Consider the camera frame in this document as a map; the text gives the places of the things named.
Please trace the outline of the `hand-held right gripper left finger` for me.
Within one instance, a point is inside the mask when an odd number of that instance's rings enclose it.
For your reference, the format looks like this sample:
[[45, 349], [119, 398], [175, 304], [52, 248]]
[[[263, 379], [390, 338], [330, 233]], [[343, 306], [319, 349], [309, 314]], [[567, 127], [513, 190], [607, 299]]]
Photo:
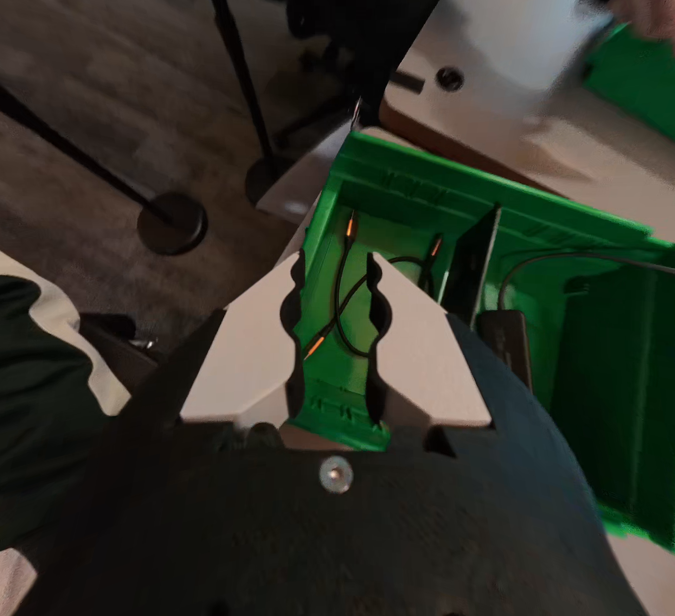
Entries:
[[294, 252], [225, 310], [180, 411], [189, 424], [279, 428], [305, 400], [300, 340], [305, 254]]

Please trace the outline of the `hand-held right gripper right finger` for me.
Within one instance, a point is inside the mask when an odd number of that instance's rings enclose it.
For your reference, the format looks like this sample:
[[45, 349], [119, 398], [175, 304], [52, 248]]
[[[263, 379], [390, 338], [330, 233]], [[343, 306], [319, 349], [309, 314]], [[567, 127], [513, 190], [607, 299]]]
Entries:
[[365, 403], [374, 424], [487, 428], [483, 395], [448, 313], [377, 252], [367, 257], [369, 320]]

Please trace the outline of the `green plastic bin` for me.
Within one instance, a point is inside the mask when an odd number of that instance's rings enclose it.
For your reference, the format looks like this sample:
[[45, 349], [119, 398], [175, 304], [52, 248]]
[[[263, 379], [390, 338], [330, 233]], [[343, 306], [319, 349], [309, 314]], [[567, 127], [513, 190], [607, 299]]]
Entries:
[[[367, 255], [423, 259], [441, 298], [458, 238], [502, 207], [478, 314], [525, 314], [534, 395], [584, 471], [608, 529], [674, 551], [674, 275], [584, 252], [674, 267], [674, 244], [651, 230], [463, 165], [362, 133], [342, 144], [303, 244], [307, 279], [302, 350], [333, 315], [332, 292], [352, 211], [358, 232], [340, 297]], [[367, 360], [337, 330], [304, 365], [306, 401], [295, 425], [358, 449], [382, 450], [367, 418]]]
[[674, 140], [674, 45], [615, 26], [585, 59], [583, 85], [603, 100]]

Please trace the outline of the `light grey desk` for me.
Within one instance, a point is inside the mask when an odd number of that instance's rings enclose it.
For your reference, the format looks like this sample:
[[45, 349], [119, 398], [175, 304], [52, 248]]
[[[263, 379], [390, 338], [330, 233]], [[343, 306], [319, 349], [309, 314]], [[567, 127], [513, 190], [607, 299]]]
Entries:
[[610, 15], [581, 0], [440, 0], [389, 86], [382, 129], [412, 144], [650, 225], [674, 240], [674, 147], [580, 86]]

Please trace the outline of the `black USB hub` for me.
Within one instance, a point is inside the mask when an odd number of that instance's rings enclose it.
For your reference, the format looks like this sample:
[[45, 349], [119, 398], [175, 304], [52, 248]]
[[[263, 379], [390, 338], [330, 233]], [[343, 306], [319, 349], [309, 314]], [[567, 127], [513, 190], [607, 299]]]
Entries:
[[477, 332], [494, 354], [534, 393], [527, 320], [517, 309], [487, 310], [476, 319]]

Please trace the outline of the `black bin divider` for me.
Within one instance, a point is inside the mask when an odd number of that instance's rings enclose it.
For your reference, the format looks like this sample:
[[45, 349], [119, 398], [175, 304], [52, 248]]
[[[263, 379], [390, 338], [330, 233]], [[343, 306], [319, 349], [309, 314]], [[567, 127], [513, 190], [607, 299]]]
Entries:
[[502, 215], [495, 204], [454, 246], [440, 305], [473, 329]]

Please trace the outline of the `black round-base floor stand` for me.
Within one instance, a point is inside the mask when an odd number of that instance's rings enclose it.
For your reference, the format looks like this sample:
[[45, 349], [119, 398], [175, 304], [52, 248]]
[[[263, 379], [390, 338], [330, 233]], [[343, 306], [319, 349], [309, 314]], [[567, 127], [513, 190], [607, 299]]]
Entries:
[[142, 244], [159, 256], [180, 256], [195, 249], [208, 230], [203, 205], [180, 192], [148, 198], [100, 165], [71, 140], [58, 133], [27, 105], [1, 87], [1, 114], [37, 135], [56, 150], [106, 182], [118, 193], [140, 206], [136, 230]]
[[258, 101], [255, 84], [246, 60], [240, 32], [227, 0], [210, 0], [214, 19], [230, 57], [250, 118], [254, 126], [261, 156], [247, 170], [245, 194], [249, 202], [258, 207], [263, 197], [289, 170], [292, 161], [277, 153], [272, 146], [263, 111]]

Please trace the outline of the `white shirt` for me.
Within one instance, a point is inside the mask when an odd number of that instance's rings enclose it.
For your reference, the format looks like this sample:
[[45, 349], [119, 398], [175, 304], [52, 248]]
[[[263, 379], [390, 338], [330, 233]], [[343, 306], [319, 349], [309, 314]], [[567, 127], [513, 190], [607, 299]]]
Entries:
[[80, 314], [70, 298], [54, 283], [1, 253], [1, 276], [20, 278], [37, 286], [38, 298], [28, 314], [38, 327], [85, 354], [91, 365], [89, 389], [106, 416], [116, 416], [130, 400], [127, 388], [118, 380], [95, 347], [80, 334]]

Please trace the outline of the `dark green jacket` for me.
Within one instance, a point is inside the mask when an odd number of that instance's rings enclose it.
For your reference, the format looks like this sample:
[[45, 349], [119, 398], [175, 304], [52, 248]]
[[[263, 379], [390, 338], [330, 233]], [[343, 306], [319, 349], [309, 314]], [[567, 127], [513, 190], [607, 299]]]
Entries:
[[28, 314], [37, 286], [1, 277], [1, 550], [59, 514], [108, 421], [92, 365]]

